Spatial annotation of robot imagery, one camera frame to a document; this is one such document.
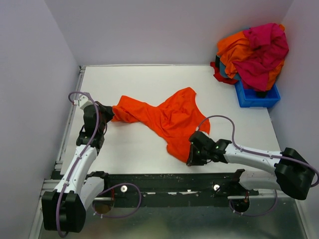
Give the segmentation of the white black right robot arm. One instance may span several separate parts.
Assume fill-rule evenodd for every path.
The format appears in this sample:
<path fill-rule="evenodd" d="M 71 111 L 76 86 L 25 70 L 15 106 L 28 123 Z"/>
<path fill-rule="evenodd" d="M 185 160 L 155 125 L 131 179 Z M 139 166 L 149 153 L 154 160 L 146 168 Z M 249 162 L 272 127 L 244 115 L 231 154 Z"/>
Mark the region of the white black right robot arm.
<path fill-rule="evenodd" d="M 230 191 L 241 195 L 246 190 L 280 190 L 293 199 L 305 200 L 312 186 L 315 170 L 292 148 L 263 151 L 238 146 L 230 140 L 213 141 L 202 131 L 190 138 L 188 166 L 212 162 L 242 164 L 255 172 L 238 170 L 238 178 L 229 183 Z"/>

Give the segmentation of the bright orange t shirt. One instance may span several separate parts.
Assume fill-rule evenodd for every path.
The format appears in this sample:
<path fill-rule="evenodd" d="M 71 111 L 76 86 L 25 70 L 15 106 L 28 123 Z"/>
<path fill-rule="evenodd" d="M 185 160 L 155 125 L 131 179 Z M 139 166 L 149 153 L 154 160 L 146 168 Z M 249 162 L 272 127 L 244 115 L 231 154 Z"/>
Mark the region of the bright orange t shirt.
<path fill-rule="evenodd" d="M 170 155 L 186 163 L 190 152 L 188 139 L 196 128 L 210 133 L 210 122 L 198 109 L 195 98 L 196 92 L 190 87 L 177 91 L 156 107 L 121 96 L 112 107 L 112 121 L 143 123 L 166 141 Z"/>

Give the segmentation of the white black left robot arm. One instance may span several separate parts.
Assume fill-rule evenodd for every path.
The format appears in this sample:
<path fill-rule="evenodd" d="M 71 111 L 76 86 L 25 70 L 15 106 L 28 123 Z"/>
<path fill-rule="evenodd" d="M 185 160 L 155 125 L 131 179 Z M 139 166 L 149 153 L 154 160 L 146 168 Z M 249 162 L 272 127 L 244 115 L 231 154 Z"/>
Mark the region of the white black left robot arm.
<path fill-rule="evenodd" d="M 103 146 L 107 123 L 114 117 L 112 107 L 95 102 L 82 110 L 84 124 L 73 159 L 53 191 L 45 192 L 41 199 L 43 224 L 48 231 L 81 232 L 93 199 L 110 193 L 111 185 L 103 174 L 89 175 L 88 170 Z"/>

